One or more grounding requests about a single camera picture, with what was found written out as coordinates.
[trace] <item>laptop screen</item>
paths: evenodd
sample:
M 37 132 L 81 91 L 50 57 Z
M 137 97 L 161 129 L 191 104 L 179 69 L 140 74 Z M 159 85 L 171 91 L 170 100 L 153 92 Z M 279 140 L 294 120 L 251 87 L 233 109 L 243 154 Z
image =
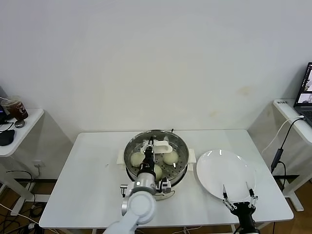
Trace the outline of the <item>laptop screen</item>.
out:
M 309 62 L 295 105 L 312 106 L 312 63 Z

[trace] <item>steamed bun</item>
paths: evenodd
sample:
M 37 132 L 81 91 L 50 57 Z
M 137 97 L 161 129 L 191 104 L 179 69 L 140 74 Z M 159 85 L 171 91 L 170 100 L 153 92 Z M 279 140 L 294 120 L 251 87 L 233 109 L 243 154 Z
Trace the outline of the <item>steamed bun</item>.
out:
M 158 165 L 155 165 L 154 172 L 156 174 L 155 180 L 160 180 L 161 176 L 162 176 L 162 169 L 161 169 L 161 167 L 159 167 Z
M 170 153 L 163 154 L 162 159 L 164 163 L 168 165 L 173 165 L 173 163 L 177 163 L 177 161 L 179 160 L 179 155 L 176 151 L 172 150 L 172 152 Z
M 130 163 L 133 167 L 140 167 L 140 164 L 143 162 L 145 155 L 141 152 L 136 152 L 131 155 Z

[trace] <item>iced coffee cup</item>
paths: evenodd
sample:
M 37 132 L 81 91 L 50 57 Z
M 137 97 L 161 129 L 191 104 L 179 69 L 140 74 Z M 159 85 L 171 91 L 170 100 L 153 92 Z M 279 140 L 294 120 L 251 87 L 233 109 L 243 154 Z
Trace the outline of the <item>iced coffee cup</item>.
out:
M 16 120 L 23 120 L 28 117 L 28 113 L 19 96 L 10 96 L 2 100 L 0 104 L 7 109 Z

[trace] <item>wooden floor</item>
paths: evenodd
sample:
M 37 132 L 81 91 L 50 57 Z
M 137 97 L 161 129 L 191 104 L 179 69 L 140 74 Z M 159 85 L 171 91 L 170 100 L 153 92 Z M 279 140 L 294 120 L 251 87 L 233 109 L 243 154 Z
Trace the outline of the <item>wooden floor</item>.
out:
M 54 183 L 36 183 L 35 187 L 33 188 L 33 192 L 40 193 L 40 194 L 50 194 L 53 190 Z M 292 204 L 288 201 L 293 213 L 294 219 L 285 222 L 277 222 L 275 225 L 275 234 L 312 234 L 312 183 L 307 182 L 304 184 L 300 189 L 296 192 L 299 200 L 301 201 L 304 211 L 303 212 L 296 212 L 292 206 Z M 13 204 L 18 199 L 18 195 L 10 190 L 5 189 L 5 191 L 0 196 L 1 204 L 7 207 L 13 207 Z M 24 204 L 21 212 L 27 211 L 31 207 L 32 203 L 27 202 Z M 9 214 L 6 209 L 0 207 L 0 234 L 5 234 L 10 230 L 17 228 L 19 225 L 17 223 L 6 222 L 5 228 L 3 232 L 3 221 L 5 215 Z M 23 213 L 23 215 L 28 216 L 29 212 Z M 15 217 L 9 216 L 8 220 L 15 220 L 19 222 L 21 225 L 28 224 L 29 221 L 23 217 Z M 145 234 L 172 234 L 173 232 L 181 231 L 182 227 L 180 228 L 141 228 L 139 229 Z M 104 230 L 98 230 L 98 234 L 102 233 Z M 261 234 L 272 234 L 273 231 L 273 224 L 266 226 L 265 228 L 261 229 Z M 85 234 L 91 234 L 92 230 L 83 230 Z M 226 233 L 231 232 L 230 226 L 207 226 L 201 227 L 197 230 L 191 230 L 191 234 L 210 234 L 210 233 Z M 45 231 L 46 234 L 53 234 L 50 230 Z

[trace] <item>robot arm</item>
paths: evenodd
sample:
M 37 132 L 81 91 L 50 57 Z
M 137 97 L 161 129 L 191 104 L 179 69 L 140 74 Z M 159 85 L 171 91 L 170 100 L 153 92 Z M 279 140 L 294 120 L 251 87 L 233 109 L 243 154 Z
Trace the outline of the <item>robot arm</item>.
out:
M 105 234 L 134 234 L 139 224 L 150 222 L 156 210 L 153 195 L 146 191 L 134 193 L 128 201 L 127 213 L 121 221 L 113 223 L 106 229 Z
M 254 192 L 249 188 L 248 183 L 246 182 L 249 194 L 251 197 L 250 202 L 235 202 L 231 203 L 228 200 L 228 195 L 223 185 L 223 203 L 230 210 L 230 212 L 238 217 L 239 224 L 241 227 L 240 234 L 260 234 L 260 231 L 255 227 L 252 214 L 255 212 L 255 205 L 258 200 L 258 196 L 254 195 Z
M 155 184 L 154 172 L 154 141 L 149 140 L 145 149 L 145 158 L 140 165 L 137 179 L 129 185 L 121 185 L 123 202 L 121 206 L 121 221 L 110 225 L 105 234 L 134 234 L 139 224 L 150 222 L 155 216 L 156 200 L 153 197 L 156 192 L 169 193 L 171 184 L 166 178 Z

